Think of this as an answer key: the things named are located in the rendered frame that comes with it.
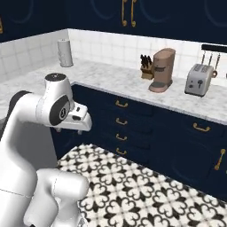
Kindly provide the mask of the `brown coffee machine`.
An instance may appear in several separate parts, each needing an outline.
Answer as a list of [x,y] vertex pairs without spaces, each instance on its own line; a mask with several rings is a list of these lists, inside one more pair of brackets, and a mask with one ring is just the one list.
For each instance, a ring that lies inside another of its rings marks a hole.
[[172,72],[176,51],[164,48],[153,55],[153,82],[149,86],[152,92],[162,93],[172,84]]

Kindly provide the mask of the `navy wall cupboard door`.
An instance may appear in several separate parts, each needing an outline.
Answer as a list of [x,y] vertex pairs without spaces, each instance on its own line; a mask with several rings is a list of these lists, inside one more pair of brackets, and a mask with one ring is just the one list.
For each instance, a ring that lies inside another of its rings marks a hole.
[[203,0],[202,41],[227,45],[227,0]]
[[67,27],[66,0],[0,0],[0,43]]
[[121,0],[67,0],[69,28],[120,33]]
[[128,24],[133,35],[159,37],[175,40],[198,41],[199,29],[193,0],[137,0],[131,26],[129,1]]

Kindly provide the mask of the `black utensil rail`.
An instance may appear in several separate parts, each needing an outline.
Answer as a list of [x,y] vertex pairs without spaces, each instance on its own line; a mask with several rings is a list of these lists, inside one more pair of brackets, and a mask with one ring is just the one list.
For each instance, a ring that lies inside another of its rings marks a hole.
[[227,53],[227,46],[222,45],[214,45],[214,44],[202,44],[201,49],[203,51],[214,51],[214,52],[221,52]]

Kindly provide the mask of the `hanging copper-headed utensil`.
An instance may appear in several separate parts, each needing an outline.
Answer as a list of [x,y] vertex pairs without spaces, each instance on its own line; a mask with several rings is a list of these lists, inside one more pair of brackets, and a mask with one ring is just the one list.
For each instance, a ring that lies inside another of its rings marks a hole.
[[212,78],[216,78],[216,77],[217,77],[217,74],[218,74],[218,72],[217,72],[217,67],[218,67],[220,58],[221,58],[221,54],[218,53],[217,59],[216,59],[216,63],[215,63],[215,69],[213,70],[213,73],[212,73]]

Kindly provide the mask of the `white paper towel roll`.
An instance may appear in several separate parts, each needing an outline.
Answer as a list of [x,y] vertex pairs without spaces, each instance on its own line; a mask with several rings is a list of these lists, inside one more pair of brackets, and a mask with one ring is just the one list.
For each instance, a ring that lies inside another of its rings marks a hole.
[[59,63],[62,67],[71,67],[73,63],[71,45],[68,39],[58,40]]

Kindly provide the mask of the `silver toaster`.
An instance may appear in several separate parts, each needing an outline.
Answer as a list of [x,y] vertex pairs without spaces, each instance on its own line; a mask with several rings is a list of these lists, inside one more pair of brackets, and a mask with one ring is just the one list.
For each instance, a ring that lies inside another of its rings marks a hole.
[[184,93],[204,97],[209,88],[214,68],[195,64],[187,75]]

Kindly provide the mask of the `wide navy drawer front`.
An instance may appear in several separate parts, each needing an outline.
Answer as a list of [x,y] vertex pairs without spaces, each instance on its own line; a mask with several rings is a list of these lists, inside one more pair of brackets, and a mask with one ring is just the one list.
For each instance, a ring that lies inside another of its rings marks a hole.
[[[174,132],[185,134],[189,137],[195,137],[199,140],[209,140],[212,142],[227,140],[227,126],[220,123],[203,120],[188,114],[178,113],[160,107],[154,107],[153,119],[169,129],[172,129]],[[194,122],[197,122],[198,126],[201,128],[209,126],[211,130],[208,132],[198,131],[192,126]]]

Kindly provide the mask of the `wooden knife block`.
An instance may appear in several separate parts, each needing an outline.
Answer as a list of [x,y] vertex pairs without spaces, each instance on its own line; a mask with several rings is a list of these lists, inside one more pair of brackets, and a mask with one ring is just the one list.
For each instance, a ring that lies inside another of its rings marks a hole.
[[140,55],[141,59],[141,67],[140,70],[142,72],[141,77],[143,79],[152,80],[153,78],[153,62],[149,56]]

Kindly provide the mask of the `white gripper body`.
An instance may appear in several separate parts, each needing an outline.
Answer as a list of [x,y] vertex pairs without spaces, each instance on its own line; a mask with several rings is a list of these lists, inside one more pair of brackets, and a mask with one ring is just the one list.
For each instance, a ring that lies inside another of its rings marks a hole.
[[59,125],[55,126],[55,128],[74,129],[81,131],[90,131],[91,127],[92,120],[89,113],[86,113],[83,120],[65,119]]

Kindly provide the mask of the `navy base cupboard door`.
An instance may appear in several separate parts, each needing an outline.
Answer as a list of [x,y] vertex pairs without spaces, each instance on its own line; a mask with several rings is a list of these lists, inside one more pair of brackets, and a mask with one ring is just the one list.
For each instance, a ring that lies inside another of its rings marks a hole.
[[[215,164],[226,150],[220,169]],[[150,168],[206,194],[227,201],[227,145],[170,132],[151,141]]]

